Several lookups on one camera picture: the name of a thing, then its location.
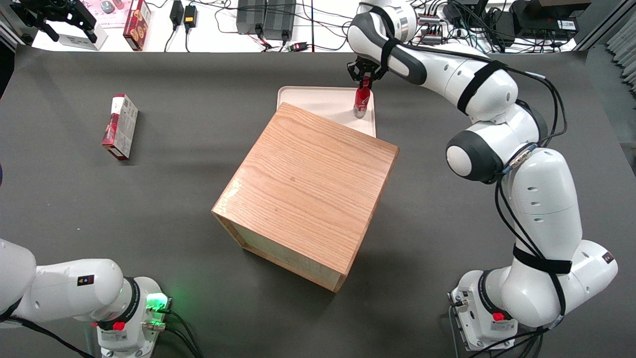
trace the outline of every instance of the red and white box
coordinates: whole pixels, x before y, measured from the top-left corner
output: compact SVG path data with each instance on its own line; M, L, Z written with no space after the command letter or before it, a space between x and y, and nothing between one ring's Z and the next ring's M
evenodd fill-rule
M113 97L111 121L106 127L102 146L121 161L130 157L138 113L137 107L125 94L117 94Z
M144 0L133 0L130 4L126 26L123 28L123 37L128 41L133 51L144 49L151 14Z

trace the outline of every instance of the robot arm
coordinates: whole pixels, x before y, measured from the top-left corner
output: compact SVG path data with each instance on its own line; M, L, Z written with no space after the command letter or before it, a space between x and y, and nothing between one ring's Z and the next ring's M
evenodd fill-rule
M363 65L350 64L352 77L359 78L354 66L375 79L388 70L442 95L463 111L473 124L447 144L448 165L468 180L498 181L496 190L510 201L510 211L518 219L514 230L520 237L525 231L545 258L534 257L517 239L512 265L470 271L462 277L450 298L468 349L481 350L498 342L493 349L508 348L514 343L517 323L541 327L559 321L562 300L551 277L556 274L541 267L546 260L571 262L556 275L565 296L565 313L604 290L618 272L616 261L600 245L582 240L567 163L554 150L530 147L547 136L547 125L538 112L517 99L515 81L473 48L452 44L421 52L404 45L415 35L417 15L403 0L360 5L347 39Z
M0 328L73 317L92 322L102 354L149 357L157 335L152 330L167 308L167 297L147 277L123 276L108 259L83 259L36 266L26 248L0 240Z

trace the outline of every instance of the dark gray table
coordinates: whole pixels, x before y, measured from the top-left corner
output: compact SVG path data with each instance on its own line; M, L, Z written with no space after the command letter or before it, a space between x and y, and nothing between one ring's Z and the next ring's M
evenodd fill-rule
M401 153L340 293L241 250L210 214L274 113L278 89L351 87L353 58L21 48L0 100L1 237L40 264L107 257L127 275L153 277L207 357L452 357L446 292L466 271L508 265L513 239L494 188L447 168L445 145L469 121L442 97L394 75L374 86L378 137ZM572 170L584 238L619 262L611 286L546 335L542 357L634 356L636 185L585 54L497 58L560 89L570 131L552 147ZM518 82L520 97L551 117L548 92ZM100 146L120 92L142 113L126 164ZM46 327L86 347L82 324ZM0 332L0 347L2 357L74 356L26 329ZM164 334L156 357L181 356Z

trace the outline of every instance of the wood grain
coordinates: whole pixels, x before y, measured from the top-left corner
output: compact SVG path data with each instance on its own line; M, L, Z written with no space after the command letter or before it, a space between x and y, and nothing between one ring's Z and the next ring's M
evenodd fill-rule
M394 145L284 103L212 212L239 245L337 290L398 152Z

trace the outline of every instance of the red can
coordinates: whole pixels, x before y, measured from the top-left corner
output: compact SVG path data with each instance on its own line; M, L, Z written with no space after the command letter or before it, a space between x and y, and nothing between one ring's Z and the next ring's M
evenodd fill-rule
M371 98L371 89L369 88L370 83L371 79L369 76L365 76L356 91L354 115L357 118L362 118L366 114L366 107L369 105L369 98Z

